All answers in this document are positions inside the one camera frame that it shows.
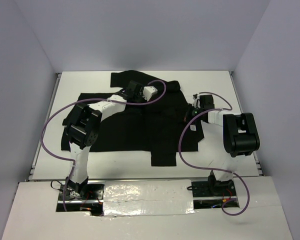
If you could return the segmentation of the silver foil sheet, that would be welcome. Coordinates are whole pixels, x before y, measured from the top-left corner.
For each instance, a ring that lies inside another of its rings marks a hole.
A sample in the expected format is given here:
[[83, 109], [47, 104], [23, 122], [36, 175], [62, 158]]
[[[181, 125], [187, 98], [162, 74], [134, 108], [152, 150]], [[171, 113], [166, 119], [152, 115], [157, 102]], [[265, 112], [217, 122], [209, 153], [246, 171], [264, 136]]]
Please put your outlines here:
[[174, 216], [195, 212], [188, 179], [107, 181], [103, 191], [103, 215]]

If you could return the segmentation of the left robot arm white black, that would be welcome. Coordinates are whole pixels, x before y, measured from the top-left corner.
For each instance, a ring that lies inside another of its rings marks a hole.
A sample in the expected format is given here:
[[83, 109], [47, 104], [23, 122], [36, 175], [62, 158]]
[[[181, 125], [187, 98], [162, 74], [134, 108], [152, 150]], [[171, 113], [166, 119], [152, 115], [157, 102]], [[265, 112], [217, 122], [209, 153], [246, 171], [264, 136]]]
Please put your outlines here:
[[96, 142], [101, 122], [121, 113], [126, 103], [144, 103], [158, 93], [153, 86], [142, 86], [131, 81], [127, 88], [112, 94], [93, 107], [81, 102], [72, 109], [65, 134], [69, 140], [70, 157], [75, 163], [66, 178], [70, 194], [76, 199], [83, 199], [88, 194], [88, 157], [91, 146]]

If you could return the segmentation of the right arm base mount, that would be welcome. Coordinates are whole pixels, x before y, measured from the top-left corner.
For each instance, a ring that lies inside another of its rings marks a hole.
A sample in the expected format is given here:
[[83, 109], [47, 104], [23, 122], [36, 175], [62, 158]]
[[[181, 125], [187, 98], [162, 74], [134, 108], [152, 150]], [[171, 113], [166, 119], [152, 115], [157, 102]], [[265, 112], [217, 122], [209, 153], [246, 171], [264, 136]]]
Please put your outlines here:
[[207, 180], [192, 181], [191, 185], [186, 189], [192, 192], [194, 198], [222, 197], [225, 199], [226, 197], [231, 198], [236, 194], [234, 181], [232, 179], [226, 181], [217, 180], [213, 170], [210, 171]]

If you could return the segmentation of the aluminium rail right edge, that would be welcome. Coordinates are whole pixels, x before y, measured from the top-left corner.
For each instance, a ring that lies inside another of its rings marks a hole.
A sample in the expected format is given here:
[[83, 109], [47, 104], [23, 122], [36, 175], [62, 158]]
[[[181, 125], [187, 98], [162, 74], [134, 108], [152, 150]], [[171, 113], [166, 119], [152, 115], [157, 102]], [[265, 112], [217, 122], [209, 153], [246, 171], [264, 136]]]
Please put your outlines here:
[[246, 132], [245, 134], [248, 135], [246, 137], [240, 136], [239, 141], [242, 142], [243, 139], [248, 140], [248, 143], [247, 143], [248, 147], [246, 147], [246, 148], [249, 152], [246, 152], [246, 155], [248, 153], [251, 153], [251, 156], [254, 157], [258, 172], [262, 176], [263, 171], [262, 171], [262, 168], [261, 168], [261, 165], [260, 165], [260, 161], [258, 160], [258, 157], [255, 153], [255, 151], [260, 146], [260, 139], [259, 139], [259, 134], [257, 133], [257, 127], [256, 127], [255, 119], [254, 119], [254, 116], [253, 116], [252, 113], [244, 112], [244, 110], [243, 110], [243, 107], [242, 107], [240, 99], [239, 99], [238, 91], [235, 87], [233, 73], [234, 73], [233, 71], [229, 71], [229, 75], [230, 75], [230, 78], [231, 78], [233, 89], [234, 89], [236, 99], [237, 99], [237, 102], [238, 102], [238, 105], [239, 105], [239, 108], [240, 108], [240, 112], [241, 112], [241, 114], [240, 114], [240, 121], [241, 121], [240, 126], [242, 127], [241, 130], [245, 131]]

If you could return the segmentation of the white foam board front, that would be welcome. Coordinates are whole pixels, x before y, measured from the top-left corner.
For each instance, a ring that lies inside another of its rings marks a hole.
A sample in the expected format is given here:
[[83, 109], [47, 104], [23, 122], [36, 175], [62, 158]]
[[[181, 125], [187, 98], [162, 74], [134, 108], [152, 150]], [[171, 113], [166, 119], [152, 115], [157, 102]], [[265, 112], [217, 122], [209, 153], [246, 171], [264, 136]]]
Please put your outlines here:
[[58, 192], [48, 182], [19, 184], [7, 220], [5, 240], [290, 240], [292, 235], [269, 176], [235, 180], [240, 205], [200, 209], [187, 215], [91, 216], [57, 212]]

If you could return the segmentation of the aluminium rail edge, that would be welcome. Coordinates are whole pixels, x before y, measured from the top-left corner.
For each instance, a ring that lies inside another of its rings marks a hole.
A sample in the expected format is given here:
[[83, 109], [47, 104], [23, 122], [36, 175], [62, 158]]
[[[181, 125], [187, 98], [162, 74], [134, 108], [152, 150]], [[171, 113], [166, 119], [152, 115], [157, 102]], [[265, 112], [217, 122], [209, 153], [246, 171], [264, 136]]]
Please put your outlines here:
[[[47, 114], [46, 114], [46, 117], [45, 117], [45, 120], [44, 120], [44, 124], [47, 122], [48, 118], [50, 117], [52, 106], [53, 106], [53, 103], [54, 103], [54, 100], [55, 100], [55, 97], [56, 97], [56, 93], [57, 93], [57, 90], [58, 90], [58, 86], [59, 86], [59, 83], [60, 83], [60, 80], [61, 80], [61, 77], [62, 77], [62, 73], [59, 72], [59, 73], [56, 74], [56, 76], [57, 76], [57, 78], [56, 78], [54, 88], [53, 88], [53, 91], [52, 91], [52, 95], [51, 95], [51, 98], [50, 98], [50, 102], [49, 102]], [[26, 182], [33, 181], [33, 175], [34, 175], [34, 172], [35, 172], [36, 164], [37, 164], [39, 153], [40, 153], [40, 150], [41, 150], [41, 137], [42, 137], [42, 131], [41, 131], [40, 136], [39, 136], [38, 145], [37, 145], [37, 148], [36, 148], [36, 151], [35, 151], [35, 154], [34, 154], [31, 169], [30, 169], [29, 176], [28, 176]]]
[[255, 119], [254, 119], [254, 116], [253, 116], [252, 113], [244, 112], [244, 110], [243, 110], [243, 107], [242, 107], [240, 99], [239, 99], [238, 91], [235, 87], [233, 73], [234, 73], [233, 71], [229, 71], [229, 75], [230, 75], [230, 78], [231, 78], [233, 89], [234, 89], [236, 99], [237, 99], [237, 102], [238, 102], [238, 105], [239, 105], [239, 108], [240, 108], [240, 112], [241, 112], [241, 114], [240, 114], [240, 121], [241, 121], [240, 126], [242, 127], [241, 130], [245, 131], [246, 132], [245, 134], [248, 135], [246, 137], [240, 136], [239, 141], [242, 142], [243, 139], [248, 140], [248, 143], [247, 143], [248, 147], [246, 147], [246, 148], [249, 152], [246, 152], [246, 155], [248, 153], [251, 153], [251, 156], [254, 157], [258, 172], [262, 176], [263, 171], [262, 171], [262, 168], [261, 168], [261, 165], [260, 165], [260, 161], [258, 160], [258, 157], [255, 153], [255, 151], [260, 146], [260, 139], [259, 139], [259, 134], [257, 133], [257, 127], [256, 127]]

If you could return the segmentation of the aluminium rail left edge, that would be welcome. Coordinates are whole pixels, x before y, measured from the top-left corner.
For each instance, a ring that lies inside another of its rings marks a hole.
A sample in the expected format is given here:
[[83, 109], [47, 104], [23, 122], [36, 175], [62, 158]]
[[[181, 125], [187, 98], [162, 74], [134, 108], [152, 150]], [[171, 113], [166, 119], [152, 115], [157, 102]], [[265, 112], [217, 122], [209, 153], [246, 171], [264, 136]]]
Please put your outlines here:
[[[59, 73], [56, 74], [56, 76], [57, 76], [57, 78], [56, 78], [54, 88], [53, 88], [53, 91], [52, 91], [52, 95], [51, 95], [51, 98], [50, 98], [50, 102], [49, 102], [47, 114], [46, 114], [46, 117], [45, 117], [45, 120], [44, 120], [44, 124], [47, 122], [48, 118], [50, 117], [52, 106], [53, 106], [53, 103], [54, 103], [54, 100], [55, 100], [55, 97], [56, 97], [56, 93], [57, 93], [57, 90], [58, 90], [58, 86], [59, 86], [59, 83], [60, 83], [60, 80], [61, 80], [61, 77], [62, 77], [62, 73], [59, 72]], [[39, 136], [38, 145], [37, 145], [37, 148], [36, 148], [36, 151], [35, 151], [35, 154], [34, 154], [31, 169], [30, 169], [29, 176], [28, 176], [26, 182], [33, 181], [33, 175], [34, 175], [34, 172], [35, 172], [36, 164], [37, 164], [39, 153], [40, 153], [40, 150], [41, 150], [41, 137], [42, 137], [42, 131], [41, 131], [40, 136]]]

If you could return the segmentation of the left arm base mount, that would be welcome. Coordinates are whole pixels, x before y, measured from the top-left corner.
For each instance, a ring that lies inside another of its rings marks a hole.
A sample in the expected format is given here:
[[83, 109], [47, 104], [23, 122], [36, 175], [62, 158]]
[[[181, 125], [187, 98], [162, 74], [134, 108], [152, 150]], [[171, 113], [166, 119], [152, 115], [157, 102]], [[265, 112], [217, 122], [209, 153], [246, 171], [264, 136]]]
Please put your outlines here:
[[50, 187], [58, 191], [56, 212], [90, 212], [93, 216], [103, 215], [104, 184], [88, 183], [83, 188], [83, 193], [68, 187], [65, 196], [63, 182], [52, 180]]

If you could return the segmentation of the black long sleeve shirt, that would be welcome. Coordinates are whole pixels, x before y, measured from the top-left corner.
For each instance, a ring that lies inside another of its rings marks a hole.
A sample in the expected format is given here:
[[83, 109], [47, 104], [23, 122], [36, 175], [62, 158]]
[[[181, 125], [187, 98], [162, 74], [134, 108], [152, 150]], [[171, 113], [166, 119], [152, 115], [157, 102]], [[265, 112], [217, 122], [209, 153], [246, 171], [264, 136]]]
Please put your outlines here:
[[186, 115], [191, 104], [177, 80], [162, 84], [157, 77], [136, 70], [111, 73], [110, 87], [125, 88], [130, 81], [144, 86], [151, 83], [164, 96], [150, 105], [128, 105], [123, 112], [104, 120], [90, 151], [148, 151], [151, 166], [175, 167], [179, 139], [188, 123]]

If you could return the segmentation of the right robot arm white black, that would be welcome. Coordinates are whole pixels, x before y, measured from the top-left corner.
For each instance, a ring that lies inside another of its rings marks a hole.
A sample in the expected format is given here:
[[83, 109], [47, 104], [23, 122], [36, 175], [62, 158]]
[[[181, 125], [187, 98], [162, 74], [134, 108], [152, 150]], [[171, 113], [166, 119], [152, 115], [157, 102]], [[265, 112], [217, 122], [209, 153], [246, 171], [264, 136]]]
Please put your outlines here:
[[222, 129], [223, 147], [227, 155], [218, 158], [220, 163], [217, 167], [201, 167], [202, 170], [210, 170], [210, 174], [214, 177], [207, 183], [208, 192], [214, 196], [224, 191], [224, 182], [232, 180], [238, 166], [260, 148], [254, 115], [250, 112], [232, 113], [232, 110], [232, 105], [216, 93], [194, 94], [193, 103], [185, 115], [186, 126], [178, 142], [178, 152], [181, 155], [184, 135], [197, 121], [213, 124]]

